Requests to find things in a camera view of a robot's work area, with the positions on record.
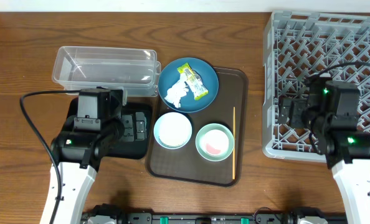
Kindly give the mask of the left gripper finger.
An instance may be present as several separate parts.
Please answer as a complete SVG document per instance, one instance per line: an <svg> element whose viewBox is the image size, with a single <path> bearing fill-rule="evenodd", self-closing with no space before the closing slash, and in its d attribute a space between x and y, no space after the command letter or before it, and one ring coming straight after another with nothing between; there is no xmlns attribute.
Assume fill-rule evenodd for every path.
<svg viewBox="0 0 370 224"><path fill-rule="evenodd" d="M146 117L143 112L136 112L136 139L145 140L147 137L146 133Z"/></svg>
<svg viewBox="0 0 370 224"><path fill-rule="evenodd" d="M121 122L124 126L124 132L121 137L121 140L124 142L133 142L134 137L134 128L133 128L133 117L131 114L125 114L121 117Z"/></svg>

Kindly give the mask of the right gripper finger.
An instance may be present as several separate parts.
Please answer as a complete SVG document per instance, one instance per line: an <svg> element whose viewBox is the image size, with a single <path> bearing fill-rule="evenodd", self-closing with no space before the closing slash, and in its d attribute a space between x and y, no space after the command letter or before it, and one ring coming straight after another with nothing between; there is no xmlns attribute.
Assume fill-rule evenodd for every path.
<svg viewBox="0 0 370 224"><path fill-rule="evenodd" d="M303 99L292 99L289 122L291 128L304 128L303 112L306 108L306 100Z"/></svg>
<svg viewBox="0 0 370 224"><path fill-rule="evenodd" d="M278 123L285 124L290 115L290 108L292 105L291 98L280 98L278 104Z"/></svg>

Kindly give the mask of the white tissue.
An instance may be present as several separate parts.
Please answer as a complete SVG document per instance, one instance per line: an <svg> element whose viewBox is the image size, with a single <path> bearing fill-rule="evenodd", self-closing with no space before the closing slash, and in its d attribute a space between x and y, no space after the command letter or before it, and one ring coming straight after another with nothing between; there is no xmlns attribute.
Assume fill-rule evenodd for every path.
<svg viewBox="0 0 370 224"><path fill-rule="evenodd" d="M186 96L189 88L186 84L187 76L184 73L180 74L179 80L167 90L167 95L164 99L171 103L175 108L181 107L181 98Z"/></svg>

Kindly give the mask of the yellow green snack wrapper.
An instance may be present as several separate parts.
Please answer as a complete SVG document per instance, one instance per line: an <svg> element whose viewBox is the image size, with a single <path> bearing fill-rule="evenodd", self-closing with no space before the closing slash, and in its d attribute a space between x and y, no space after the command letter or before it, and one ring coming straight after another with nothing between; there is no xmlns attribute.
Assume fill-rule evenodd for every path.
<svg viewBox="0 0 370 224"><path fill-rule="evenodd" d="M195 100L200 100L209 93L202 82L201 76L188 63L181 65L177 70L181 75L185 75L185 82L191 89Z"/></svg>

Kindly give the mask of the white cup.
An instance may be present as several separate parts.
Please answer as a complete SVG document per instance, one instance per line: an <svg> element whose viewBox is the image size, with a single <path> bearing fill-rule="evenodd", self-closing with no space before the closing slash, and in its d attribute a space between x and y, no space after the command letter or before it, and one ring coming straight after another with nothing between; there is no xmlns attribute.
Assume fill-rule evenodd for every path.
<svg viewBox="0 0 370 224"><path fill-rule="evenodd" d="M211 156L220 156L225 154L229 147L229 138L225 132L213 129L208 131L201 138L202 150Z"/></svg>

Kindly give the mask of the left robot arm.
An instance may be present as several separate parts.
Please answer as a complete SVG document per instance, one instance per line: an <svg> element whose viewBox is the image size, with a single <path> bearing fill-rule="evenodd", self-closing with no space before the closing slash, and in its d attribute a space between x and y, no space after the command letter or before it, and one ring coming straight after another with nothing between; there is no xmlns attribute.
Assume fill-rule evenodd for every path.
<svg viewBox="0 0 370 224"><path fill-rule="evenodd" d="M42 223L80 223L87 195L104 157L146 155L152 108L129 103L123 90L77 90L52 155Z"/></svg>

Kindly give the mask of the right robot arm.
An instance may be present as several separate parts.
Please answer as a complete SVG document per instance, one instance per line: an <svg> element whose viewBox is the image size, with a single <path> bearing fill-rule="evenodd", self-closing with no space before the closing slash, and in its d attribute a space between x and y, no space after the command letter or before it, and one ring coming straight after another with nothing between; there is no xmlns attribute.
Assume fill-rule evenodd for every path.
<svg viewBox="0 0 370 224"><path fill-rule="evenodd" d="M343 199L348 223L370 223L370 133L357 129L360 92L354 83L309 77L307 98L279 101L278 122L310 131Z"/></svg>

